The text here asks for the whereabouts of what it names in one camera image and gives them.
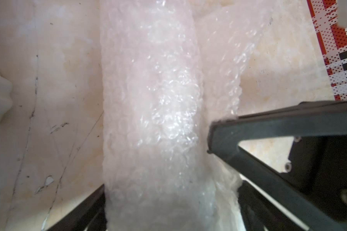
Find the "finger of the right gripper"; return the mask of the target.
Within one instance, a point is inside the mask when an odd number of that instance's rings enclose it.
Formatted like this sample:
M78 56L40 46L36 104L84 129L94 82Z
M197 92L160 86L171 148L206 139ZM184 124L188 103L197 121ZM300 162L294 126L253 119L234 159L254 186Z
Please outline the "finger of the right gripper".
M286 173L240 147L244 140L292 136ZM214 154L304 222L311 231L347 231L347 101L296 106L211 123Z

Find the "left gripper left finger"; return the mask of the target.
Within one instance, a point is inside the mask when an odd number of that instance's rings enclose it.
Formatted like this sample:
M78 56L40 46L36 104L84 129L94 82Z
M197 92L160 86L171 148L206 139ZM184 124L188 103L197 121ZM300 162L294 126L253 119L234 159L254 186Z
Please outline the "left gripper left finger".
M49 231L105 231L105 186L101 185Z

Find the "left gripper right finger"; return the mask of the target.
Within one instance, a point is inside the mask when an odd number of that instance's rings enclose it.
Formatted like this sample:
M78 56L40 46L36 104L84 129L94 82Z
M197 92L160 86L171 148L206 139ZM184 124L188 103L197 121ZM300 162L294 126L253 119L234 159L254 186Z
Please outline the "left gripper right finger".
M244 181L238 189L239 205L247 231L301 231L250 183Z

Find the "bubble wrap sheet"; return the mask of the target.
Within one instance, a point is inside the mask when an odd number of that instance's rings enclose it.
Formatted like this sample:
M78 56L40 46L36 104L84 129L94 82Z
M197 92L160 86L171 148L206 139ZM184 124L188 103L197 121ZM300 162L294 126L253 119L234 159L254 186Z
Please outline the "bubble wrap sheet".
M109 231L241 231L238 172L207 153L235 119L273 1L101 1Z

